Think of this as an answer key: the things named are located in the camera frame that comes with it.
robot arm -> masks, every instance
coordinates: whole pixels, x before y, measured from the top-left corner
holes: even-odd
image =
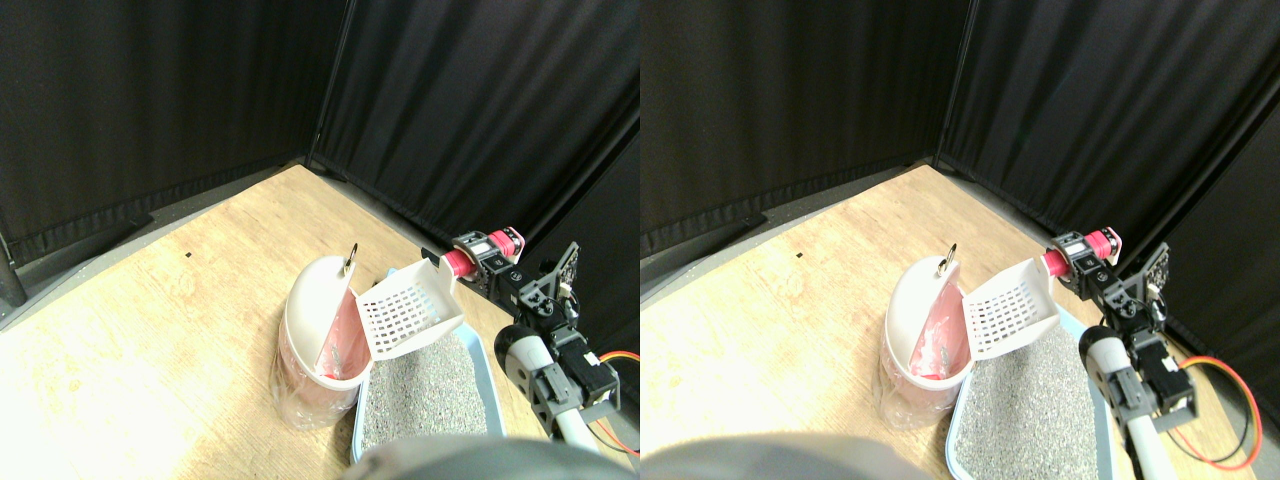
[[[512,228],[489,236],[471,232],[454,238],[453,246],[442,261],[460,283],[515,319],[498,333],[494,353],[543,430],[553,439],[596,451],[586,422],[617,411],[621,397],[618,374],[596,358],[577,332],[572,289],[577,244],[540,278],[517,265],[525,239]]]
[[[1044,262],[1051,275],[1102,311],[1102,325],[1080,338],[1080,360],[1121,426],[1134,474],[1172,479],[1158,435],[1196,420],[1196,390],[1158,335],[1167,314],[1160,292],[1169,278],[1169,246],[1161,243],[1128,278],[1111,270],[1120,247],[1120,236],[1110,228],[1068,233],[1053,238]]]

wooden table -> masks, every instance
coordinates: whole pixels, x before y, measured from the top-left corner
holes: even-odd
[[[645,308],[643,449],[748,433],[840,433],[877,439],[933,476],[948,476],[943,457],[948,422],[892,430],[876,413],[872,385],[893,285],[909,265],[946,255],[951,243],[959,244],[965,291],[1044,252],[922,166],[815,215]],[[1101,319],[1092,303],[1065,288],[1055,288],[1055,298],[1085,324]],[[1226,426],[1208,381],[1198,371],[1194,375],[1202,419],[1185,430],[1202,448],[1230,451],[1238,436]],[[1183,477],[1220,476],[1166,447]],[[1117,445],[1114,451],[1123,458],[1121,472],[1132,475],[1123,451]]]
[[[0,476],[337,477],[353,416],[293,430],[268,379],[293,280],[352,243],[356,292],[420,260],[419,246],[294,166],[0,334]],[[457,292],[490,349],[511,316]],[[545,438],[492,352],[489,362],[508,435]]]

metal ring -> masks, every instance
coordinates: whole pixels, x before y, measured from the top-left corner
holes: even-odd
[[[351,255],[347,255],[347,261],[342,264],[342,274],[347,275],[351,273],[351,264],[356,261],[356,248],[360,248],[360,243],[351,246]]]
[[[948,268],[951,268],[951,262],[955,261],[955,257],[956,257],[956,244],[951,243],[951,250],[947,251],[947,257],[942,259],[942,262],[938,264],[938,276],[942,276],[942,274],[946,273]]]

black curtain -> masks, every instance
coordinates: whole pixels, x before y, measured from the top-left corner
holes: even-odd
[[[1053,232],[1152,247],[1257,123],[1277,18],[1275,1],[980,3],[943,159]]]
[[[0,234],[23,265],[303,152],[342,1],[0,6]]]
[[[1230,364],[1280,421],[1280,114],[1166,239],[1172,330]]]
[[[641,256],[937,151],[968,1],[652,1]]]
[[[436,242],[536,244],[639,128],[636,9],[358,3],[315,157]]]

gray litter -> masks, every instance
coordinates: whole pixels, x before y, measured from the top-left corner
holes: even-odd
[[[488,431],[475,366],[457,335],[374,364],[367,388],[365,452],[401,438]]]
[[[956,454],[974,479],[1096,479],[1089,379],[1075,339],[1055,328],[974,366]]]

